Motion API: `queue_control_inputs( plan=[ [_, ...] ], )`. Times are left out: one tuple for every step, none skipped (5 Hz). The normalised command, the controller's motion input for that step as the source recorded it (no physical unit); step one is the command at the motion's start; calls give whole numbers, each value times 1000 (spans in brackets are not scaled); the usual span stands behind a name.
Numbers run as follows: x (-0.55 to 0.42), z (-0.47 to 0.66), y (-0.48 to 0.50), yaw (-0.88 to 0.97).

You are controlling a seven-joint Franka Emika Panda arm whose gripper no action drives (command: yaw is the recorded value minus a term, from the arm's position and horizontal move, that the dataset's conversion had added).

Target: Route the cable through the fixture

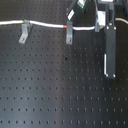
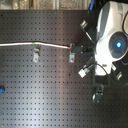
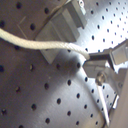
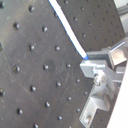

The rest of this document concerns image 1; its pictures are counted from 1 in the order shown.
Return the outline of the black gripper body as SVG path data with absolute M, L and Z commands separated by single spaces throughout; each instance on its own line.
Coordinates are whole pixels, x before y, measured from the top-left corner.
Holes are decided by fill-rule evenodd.
M 128 0 L 96 0 L 99 9 L 108 7 L 111 10 L 124 9 L 128 12 Z

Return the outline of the short black gripper finger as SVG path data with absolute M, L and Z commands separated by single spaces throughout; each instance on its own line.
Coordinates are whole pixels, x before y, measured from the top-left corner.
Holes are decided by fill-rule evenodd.
M 106 25 L 106 12 L 97 11 L 95 21 L 95 31 L 99 32 Z

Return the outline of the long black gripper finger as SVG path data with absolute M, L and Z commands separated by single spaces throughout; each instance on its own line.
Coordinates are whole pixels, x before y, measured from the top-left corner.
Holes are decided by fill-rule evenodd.
M 104 74 L 109 79 L 114 79 L 116 62 L 116 26 L 115 26 L 115 8 L 107 4 L 105 25 L 105 54 L 104 54 Z

